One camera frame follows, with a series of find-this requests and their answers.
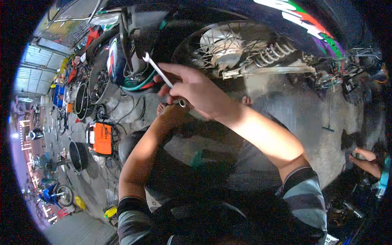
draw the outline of striped sleeve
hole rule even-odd
[[[326,233],[324,197],[317,173],[311,167],[300,167],[292,171],[285,179],[279,195],[296,218]]]
[[[125,197],[118,204],[118,214],[120,245],[148,244],[151,223],[147,204],[137,198]]]

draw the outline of rear shock absorber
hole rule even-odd
[[[289,44],[278,44],[277,42],[274,44],[270,44],[269,47],[266,47],[262,51],[260,51],[259,55],[253,60],[251,64],[249,64],[243,72],[251,73],[257,68],[266,67],[281,58],[285,57],[286,55],[291,54],[296,49]]]

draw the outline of person's hand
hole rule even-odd
[[[160,96],[168,95],[167,102],[173,103],[175,97],[184,97],[204,117],[231,123],[239,118],[241,104],[230,99],[208,77],[198,70],[176,64],[159,63],[167,77],[174,83],[170,89],[167,84],[159,91]],[[161,82],[157,75],[155,82]]]
[[[161,114],[159,114],[158,119],[169,126],[169,128],[179,127],[185,123],[185,113],[188,108],[182,108],[179,105],[168,105],[166,106]]]

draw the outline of open-end wrench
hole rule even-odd
[[[148,62],[151,64],[151,66],[158,72],[158,74],[162,77],[162,79],[165,81],[165,83],[170,87],[173,88],[173,84],[170,82],[170,80],[165,76],[165,74],[162,72],[162,70],[155,64],[155,62],[150,58],[150,55],[148,52],[144,53],[143,60],[145,62]],[[187,101],[183,98],[174,100],[175,103],[178,103],[181,107],[185,108],[187,107]]]

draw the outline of concrete floor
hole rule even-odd
[[[285,124],[303,143],[307,158],[313,169],[318,173],[321,188],[326,187],[341,172],[345,162],[344,152],[340,150],[341,134],[343,129],[347,133],[357,131],[366,131],[367,145],[372,147],[377,142],[383,124],[367,122],[363,118],[363,105],[354,106],[349,104],[343,98],[341,88],[336,93],[332,90],[327,92],[325,101],[321,101],[318,96],[309,89],[302,89],[299,85],[290,85],[285,75],[257,75],[245,79],[225,80],[217,82],[229,96],[240,100],[242,96],[249,95],[255,103],[260,103],[266,111]],[[127,114],[132,106],[132,98],[121,97],[120,91],[106,102],[107,110],[111,111],[119,99],[121,101],[118,107],[111,113],[113,121],[117,122],[121,117]],[[331,109],[329,115],[329,98],[331,99]],[[158,97],[156,94],[146,95],[146,112],[143,120],[135,122],[142,111],[142,100],[135,110],[121,120],[121,124],[127,130],[127,133],[139,130],[150,125],[156,118],[156,107],[159,102],[165,99]],[[196,112],[191,112],[195,117],[201,118]],[[47,126],[51,126],[52,118],[56,118],[56,111],[52,115],[47,112]],[[54,132],[47,134],[45,137],[46,151],[50,152],[49,145],[53,142],[53,152],[55,155],[65,148],[68,149],[69,137],[76,142],[85,142],[85,123],[75,123],[76,115],[69,115],[69,132],[55,140]],[[334,133],[322,130],[321,127],[327,127],[330,120],[330,127],[335,130]],[[242,139],[235,133],[218,137],[218,140],[211,140],[200,136],[193,136],[190,139],[173,137],[165,149],[174,157],[189,164],[196,150],[208,149],[211,151],[229,152],[237,154],[241,149]],[[99,218],[105,222],[102,209],[107,204],[105,189],[110,189],[118,193],[117,178],[120,169],[113,164],[109,171],[113,176],[102,168],[102,159],[98,164],[90,166],[82,173],[76,175],[72,169],[65,169],[75,194],[79,195],[87,205],[87,212],[94,218]],[[65,176],[58,168],[60,176]]]

